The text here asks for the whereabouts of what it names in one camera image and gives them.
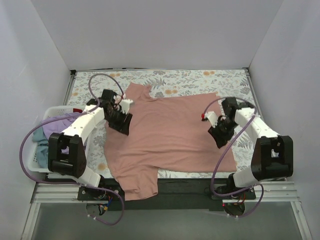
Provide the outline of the pink t-shirt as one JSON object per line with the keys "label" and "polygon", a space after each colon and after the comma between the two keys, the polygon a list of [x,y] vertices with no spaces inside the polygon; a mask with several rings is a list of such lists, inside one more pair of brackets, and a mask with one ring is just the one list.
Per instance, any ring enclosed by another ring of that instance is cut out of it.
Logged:
{"label": "pink t-shirt", "polygon": [[126,201],[158,193],[159,169],[184,173],[234,172],[231,150],[218,148],[201,120],[205,107],[220,114],[212,93],[152,98],[150,85],[131,83],[125,93],[133,100],[129,134],[106,127],[104,154]]}

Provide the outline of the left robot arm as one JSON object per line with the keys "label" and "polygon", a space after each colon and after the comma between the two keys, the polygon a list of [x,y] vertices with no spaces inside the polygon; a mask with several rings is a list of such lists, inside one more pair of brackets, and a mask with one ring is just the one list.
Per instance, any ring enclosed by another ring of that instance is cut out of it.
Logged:
{"label": "left robot arm", "polygon": [[48,169],[70,176],[74,181],[90,186],[89,194],[95,200],[106,196],[104,178],[87,166],[85,142],[102,120],[118,133],[128,136],[133,117],[129,113],[131,99],[105,89],[98,99],[90,99],[83,112],[61,133],[52,133],[48,139]]}

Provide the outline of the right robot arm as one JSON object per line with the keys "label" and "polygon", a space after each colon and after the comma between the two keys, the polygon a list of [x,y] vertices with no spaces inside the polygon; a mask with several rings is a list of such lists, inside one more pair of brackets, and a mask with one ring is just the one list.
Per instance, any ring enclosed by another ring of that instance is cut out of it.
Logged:
{"label": "right robot arm", "polygon": [[293,175],[294,143],[288,135],[272,130],[258,115],[257,108],[238,97],[222,97],[223,114],[217,115],[207,107],[201,115],[209,121],[208,133],[216,146],[224,152],[219,158],[214,173],[237,138],[246,133],[254,144],[250,166],[229,175],[226,185],[215,188],[215,177],[211,178],[210,192],[219,198],[237,199],[260,182],[285,179]]}

